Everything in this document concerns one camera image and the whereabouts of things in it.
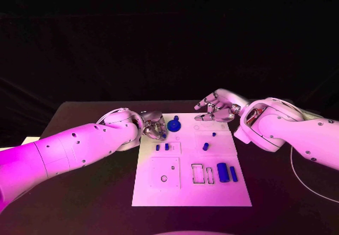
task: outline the robotic hand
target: robotic hand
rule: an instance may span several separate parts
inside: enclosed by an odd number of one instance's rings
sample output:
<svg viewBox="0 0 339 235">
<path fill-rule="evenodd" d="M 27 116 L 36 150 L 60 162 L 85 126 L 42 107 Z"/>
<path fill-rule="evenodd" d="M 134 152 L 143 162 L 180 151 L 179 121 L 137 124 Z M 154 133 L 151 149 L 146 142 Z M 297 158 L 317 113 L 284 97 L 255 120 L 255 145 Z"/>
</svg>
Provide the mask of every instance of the robotic hand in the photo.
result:
<svg viewBox="0 0 339 235">
<path fill-rule="evenodd" d="M 249 102 L 225 89 L 218 89 L 195 106 L 208 105 L 208 114 L 196 120 L 229 122 L 239 115 L 234 136 L 252 142 L 265 151 L 275 152 L 284 142 L 301 156 L 339 170 L 339 121 L 298 109 L 275 98 Z"/>
<path fill-rule="evenodd" d="M 127 108 L 107 113 L 96 124 L 0 152 L 0 212 L 42 181 L 140 145 L 141 135 L 163 141 L 160 112 L 137 114 Z"/>
</svg>

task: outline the circular hole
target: circular hole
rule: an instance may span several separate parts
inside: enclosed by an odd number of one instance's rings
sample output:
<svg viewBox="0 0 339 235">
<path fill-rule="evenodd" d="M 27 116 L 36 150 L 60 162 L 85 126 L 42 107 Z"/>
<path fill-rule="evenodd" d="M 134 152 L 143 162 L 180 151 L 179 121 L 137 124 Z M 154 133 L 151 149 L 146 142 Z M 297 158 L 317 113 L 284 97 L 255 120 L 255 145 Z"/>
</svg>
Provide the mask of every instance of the circular hole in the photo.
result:
<svg viewBox="0 0 339 235">
<path fill-rule="evenodd" d="M 166 182 L 166 180 L 167 180 L 167 176 L 163 175 L 163 176 L 161 176 L 161 181 Z"/>
</svg>

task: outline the table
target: table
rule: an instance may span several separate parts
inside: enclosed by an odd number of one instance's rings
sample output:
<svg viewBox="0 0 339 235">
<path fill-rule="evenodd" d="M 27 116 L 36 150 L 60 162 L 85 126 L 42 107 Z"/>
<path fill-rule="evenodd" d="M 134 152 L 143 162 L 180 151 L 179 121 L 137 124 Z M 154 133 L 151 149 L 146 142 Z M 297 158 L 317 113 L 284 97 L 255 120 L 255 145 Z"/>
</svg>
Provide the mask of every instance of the table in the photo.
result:
<svg viewBox="0 0 339 235">
<path fill-rule="evenodd" d="M 42 138 L 89 122 L 112 109 L 197 112 L 197 101 L 66 102 Z M 234 132 L 238 120 L 229 123 Z M 232 234 L 337 234 L 339 204 L 300 184 L 290 145 L 275 153 L 235 139 L 252 207 L 131 207 L 138 147 L 39 184 L 0 215 L 0 234 L 148 235 L 200 230 Z M 339 200 L 339 172 L 294 152 L 304 183 Z"/>
</svg>

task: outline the white board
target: white board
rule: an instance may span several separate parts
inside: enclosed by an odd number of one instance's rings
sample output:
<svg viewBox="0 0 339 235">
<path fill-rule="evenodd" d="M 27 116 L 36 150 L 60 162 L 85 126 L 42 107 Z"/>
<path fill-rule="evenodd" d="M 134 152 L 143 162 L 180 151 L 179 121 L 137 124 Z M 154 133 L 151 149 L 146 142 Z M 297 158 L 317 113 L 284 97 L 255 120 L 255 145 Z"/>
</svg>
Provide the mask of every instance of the white board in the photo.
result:
<svg viewBox="0 0 339 235">
<path fill-rule="evenodd" d="M 179 116 L 182 128 L 177 132 L 169 131 L 166 141 L 141 136 L 133 206 L 251 207 L 228 124 L 195 121 L 196 113 L 163 114 L 166 123 L 174 115 Z M 208 151 L 203 151 L 205 142 L 209 143 Z M 218 163 L 228 166 L 231 181 L 226 183 L 219 181 Z M 203 183 L 193 183 L 192 165 L 197 174 L 196 182 Z M 232 181 L 231 166 L 235 167 L 238 182 Z"/>
</svg>

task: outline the dark curtain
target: dark curtain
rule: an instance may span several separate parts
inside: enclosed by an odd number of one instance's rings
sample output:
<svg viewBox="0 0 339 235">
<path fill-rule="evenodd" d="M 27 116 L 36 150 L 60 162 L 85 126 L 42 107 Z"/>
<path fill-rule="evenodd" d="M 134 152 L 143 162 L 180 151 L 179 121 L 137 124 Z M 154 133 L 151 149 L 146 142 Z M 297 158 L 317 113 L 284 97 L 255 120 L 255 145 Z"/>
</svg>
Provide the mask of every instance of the dark curtain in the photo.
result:
<svg viewBox="0 0 339 235">
<path fill-rule="evenodd" d="M 337 3 L 158 2 L 1 8 L 0 142 L 40 135 L 65 101 L 202 99 L 218 88 L 339 119 Z"/>
</svg>

